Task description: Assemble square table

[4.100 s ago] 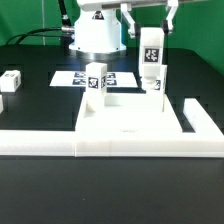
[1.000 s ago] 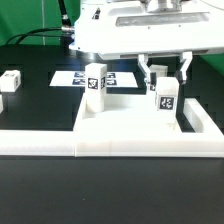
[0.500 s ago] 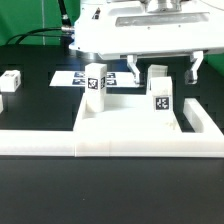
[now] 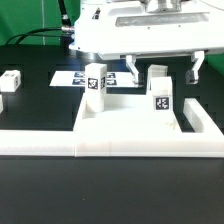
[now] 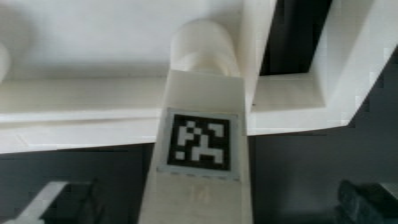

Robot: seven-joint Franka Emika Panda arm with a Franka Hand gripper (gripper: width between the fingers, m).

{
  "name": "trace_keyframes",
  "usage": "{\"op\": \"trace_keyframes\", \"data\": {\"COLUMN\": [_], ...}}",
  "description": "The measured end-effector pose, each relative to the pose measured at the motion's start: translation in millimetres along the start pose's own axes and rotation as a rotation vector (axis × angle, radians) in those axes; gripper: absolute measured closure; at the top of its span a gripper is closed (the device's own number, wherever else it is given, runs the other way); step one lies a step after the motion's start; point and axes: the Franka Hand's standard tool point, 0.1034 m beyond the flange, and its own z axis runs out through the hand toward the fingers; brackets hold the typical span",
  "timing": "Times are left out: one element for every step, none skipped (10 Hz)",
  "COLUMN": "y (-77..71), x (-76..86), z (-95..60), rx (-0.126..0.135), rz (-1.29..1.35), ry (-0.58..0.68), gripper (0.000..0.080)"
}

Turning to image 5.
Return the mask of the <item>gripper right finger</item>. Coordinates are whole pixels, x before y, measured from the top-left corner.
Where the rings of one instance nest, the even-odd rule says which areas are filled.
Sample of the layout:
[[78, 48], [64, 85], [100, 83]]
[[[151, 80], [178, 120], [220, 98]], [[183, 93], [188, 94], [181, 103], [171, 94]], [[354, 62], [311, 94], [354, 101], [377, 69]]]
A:
[[338, 201], [334, 224], [398, 224], [398, 183], [343, 180]]

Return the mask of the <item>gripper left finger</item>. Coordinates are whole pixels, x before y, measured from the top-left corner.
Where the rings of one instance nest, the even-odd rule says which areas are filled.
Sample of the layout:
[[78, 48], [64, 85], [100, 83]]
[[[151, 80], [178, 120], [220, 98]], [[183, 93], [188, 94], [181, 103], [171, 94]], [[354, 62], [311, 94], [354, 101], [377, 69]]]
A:
[[105, 224], [98, 183], [52, 181], [34, 196], [14, 224]]

